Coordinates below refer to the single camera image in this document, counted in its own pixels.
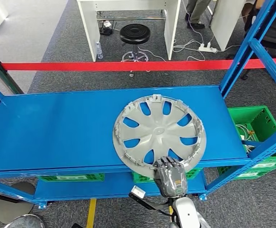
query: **robotic hand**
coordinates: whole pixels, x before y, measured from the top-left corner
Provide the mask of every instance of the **robotic hand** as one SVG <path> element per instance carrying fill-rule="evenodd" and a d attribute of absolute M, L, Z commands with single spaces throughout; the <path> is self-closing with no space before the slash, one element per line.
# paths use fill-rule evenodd
<path fill-rule="evenodd" d="M 154 166 L 155 183 L 160 193 L 167 198 L 163 204 L 156 204 L 144 199 L 145 192 L 134 186 L 129 197 L 144 206 L 147 209 L 157 210 L 162 214 L 172 217 L 170 228 L 210 228 L 200 213 L 194 202 L 187 197 L 187 182 L 183 164 L 170 157 L 162 157 L 157 160 Z M 172 206 L 173 213 L 166 214 L 161 209 Z"/>

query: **stool seat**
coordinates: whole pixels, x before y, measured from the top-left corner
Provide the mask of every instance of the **stool seat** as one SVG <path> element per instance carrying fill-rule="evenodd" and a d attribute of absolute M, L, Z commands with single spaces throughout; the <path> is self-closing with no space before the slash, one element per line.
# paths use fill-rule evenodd
<path fill-rule="evenodd" d="M 120 39 L 126 44 L 144 44 L 150 39 L 150 30 L 141 24 L 129 24 L 120 29 Z"/>

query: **red barrier tape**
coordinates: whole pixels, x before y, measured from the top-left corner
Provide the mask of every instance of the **red barrier tape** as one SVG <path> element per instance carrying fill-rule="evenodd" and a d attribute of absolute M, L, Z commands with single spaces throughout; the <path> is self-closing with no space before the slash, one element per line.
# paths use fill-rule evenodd
<path fill-rule="evenodd" d="M 226 70 L 232 60 L 167 62 L 77 62 L 77 63 L 4 63 L 6 70 L 36 71 L 184 71 Z M 259 59 L 250 59 L 245 69 L 265 68 Z"/>

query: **black shoe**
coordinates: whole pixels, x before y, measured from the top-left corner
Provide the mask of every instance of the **black shoe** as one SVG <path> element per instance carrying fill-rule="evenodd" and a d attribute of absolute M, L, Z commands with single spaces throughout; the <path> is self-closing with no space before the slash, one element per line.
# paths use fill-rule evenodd
<path fill-rule="evenodd" d="M 200 24 L 200 23 L 195 23 L 195 24 L 191 23 L 191 26 L 190 26 L 190 23 L 187 23 L 187 28 L 189 28 L 189 29 L 191 29 L 191 28 L 203 29 L 203 28 L 205 28 L 205 25 L 204 24 Z"/>
<path fill-rule="evenodd" d="M 184 17 L 184 20 L 185 20 L 187 23 L 188 23 L 188 22 L 189 22 L 189 20 L 190 20 L 190 18 L 191 18 L 191 14 L 187 14 L 187 13 L 186 13 L 186 16 Z"/>

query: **stanchion base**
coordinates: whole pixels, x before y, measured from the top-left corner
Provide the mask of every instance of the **stanchion base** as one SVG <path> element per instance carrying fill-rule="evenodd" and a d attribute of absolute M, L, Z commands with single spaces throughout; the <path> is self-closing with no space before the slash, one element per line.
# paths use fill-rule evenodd
<path fill-rule="evenodd" d="M 28 182 L 19 182 L 14 184 L 11 187 L 29 194 L 34 194 L 36 191 L 33 184 Z M 8 224 L 18 216 L 29 214 L 33 209 L 33 207 L 33 203 L 28 203 L 25 201 L 11 203 L 0 199 L 0 222 Z"/>

